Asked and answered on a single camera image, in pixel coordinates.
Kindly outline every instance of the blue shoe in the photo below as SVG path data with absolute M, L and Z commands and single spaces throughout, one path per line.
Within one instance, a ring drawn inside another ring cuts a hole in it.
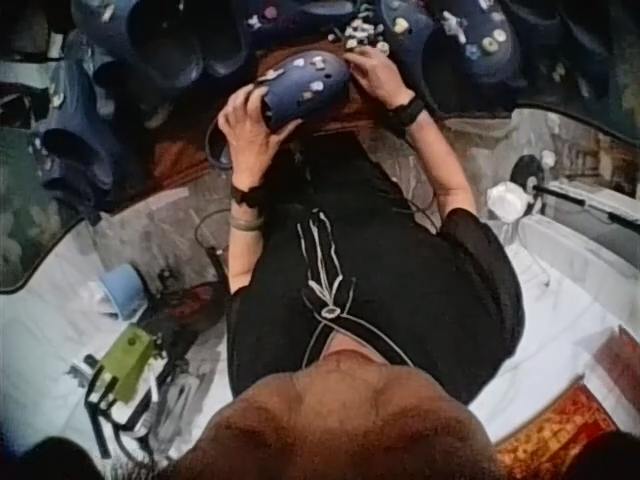
M 191 86 L 203 70 L 200 45 L 181 8 L 179 0 L 71 2 L 79 30 L 167 92 Z
M 422 68 L 425 47 L 436 24 L 424 7 L 410 0 L 376 0 L 376 23 L 382 24 L 382 36 L 398 63 L 403 78 L 428 105 L 433 104 Z M 406 28 L 395 28 L 402 19 Z
M 35 134 L 29 138 L 29 151 L 35 158 L 40 185 L 51 198 L 83 216 L 91 225 L 97 225 L 100 203 L 108 193 L 96 189 L 78 163 L 46 152 Z
M 311 50 L 289 57 L 256 80 L 269 87 L 262 108 L 265 124 L 276 132 L 298 118 L 319 119 L 330 107 L 347 100 L 350 77 L 344 61 L 329 52 Z M 205 151 L 215 168 L 231 169 L 217 121 L 209 127 Z
M 358 1 L 247 0 L 247 25 L 253 48 L 298 40 L 342 28 L 358 14 Z
M 196 32 L 209 76 L 224 81 L 225 86 L 239 86 L 255 76 L 257 60 L 251 49 L 245 2 L 188 0 L 185 17 Z
M 78 60 L 58 62 L 51 74 L 49 116 L 36 126 L 46 152 L 81 165 L 98 188 L 110 190 L 117 164 L 130 161 L 100 118 L 89 74 Z
M 112 92 L 127 81 L 125 65 L 92 44 L 79 30 L 67 36 L 64 58 L 82 62 L 95 88 L 98 113 L 103 119 L 111 120 L 116 108 Z
M 480 85 L 519 84 L 520 45 L 497 0 L 434 0 L 453 62 Z

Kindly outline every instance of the wristband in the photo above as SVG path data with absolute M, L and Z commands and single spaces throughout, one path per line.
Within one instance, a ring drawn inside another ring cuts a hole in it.
M 233 215 L 229 215 L 229 225 L 234 230 L 240 232 L 257 232 L 263 223 L 264 217 L 258 217 L 255 220 L 242 220 Z
M 233 182 L 231 183 L 231 198 L 238 205 L 246 205 L 249 208 L 257 208 L 264 203 L 266 190 L 264 185 L 258 185 L 257 187 L 250 188 L 245 192 L 236 187 Z
M 389 110 L 387 115 L 391 131 L 401 138 L 404 137 L 405 130 L 413 125 L 424 109 L 424 103 L 416 95 L 406 105 Z

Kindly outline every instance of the carpet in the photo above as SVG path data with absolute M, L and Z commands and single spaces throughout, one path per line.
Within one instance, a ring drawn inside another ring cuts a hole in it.
M 640 343 L 623 326 L 598 349 L 595 360 L 640 413 Z
M 545 411 L 497 447 L 510 479 L 559 479 L 598 435 L 617 430 L 604 407 L 582 383 L 569 387 Z

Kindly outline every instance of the person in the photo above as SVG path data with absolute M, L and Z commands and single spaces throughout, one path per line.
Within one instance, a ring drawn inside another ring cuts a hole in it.
M 344 58 L 388 110 L 416 105 L 377 50 Z M 456 154 L 416 112 L 406 138 L 442 219 L 432 233 L 355 137 L 278 154 L 300 121 L 270 133 L 265 92 L 240 89 L 218 117 L 233 162 L 235 399 L 161 478 L 502 478 L 467 405 L 514 353 L 523 304 Z

